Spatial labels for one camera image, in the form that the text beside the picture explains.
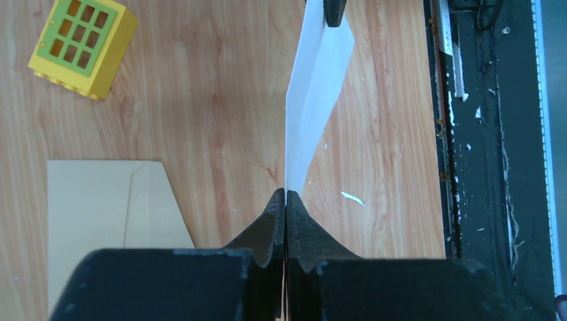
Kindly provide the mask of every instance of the cardboard sheet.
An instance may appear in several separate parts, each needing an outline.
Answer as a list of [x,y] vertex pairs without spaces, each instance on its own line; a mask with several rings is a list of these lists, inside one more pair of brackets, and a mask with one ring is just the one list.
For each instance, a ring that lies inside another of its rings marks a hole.
[[89,252],[194,248],[163,165],[141,160],[47,163],[49,311]]
[[342,89],[354,38],[343,15],[328,27],[323,0],[307,1],[286,96],[286,190],[300,195],[327,120]]

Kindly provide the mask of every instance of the white paper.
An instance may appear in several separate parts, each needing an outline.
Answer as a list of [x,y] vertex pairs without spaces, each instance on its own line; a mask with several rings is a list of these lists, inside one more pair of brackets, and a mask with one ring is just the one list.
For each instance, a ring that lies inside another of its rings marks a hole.
[[158,162],[50,160],[47,215],[49,311],[74,268],[91,251],[194,248]]
[[323,0],[307,1],[286,96],[286,190],[300,195],[327,120],[342,89],[354,47],[346,15],[328,27]]

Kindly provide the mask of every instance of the wood grain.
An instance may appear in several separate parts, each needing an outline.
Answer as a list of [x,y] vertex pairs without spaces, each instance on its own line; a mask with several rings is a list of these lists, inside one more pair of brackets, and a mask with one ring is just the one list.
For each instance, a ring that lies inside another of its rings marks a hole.
[[[162,161],[197,247],[230,240],[284,185],[304,1],[124,3],[140,25],[97,102],[27,69],[52,1],[0,10],[0,320],[47,318],[47,159]],[[442,257],[422,2],[351,1],[347,16],[357,44],[304,201],[360,255]]]

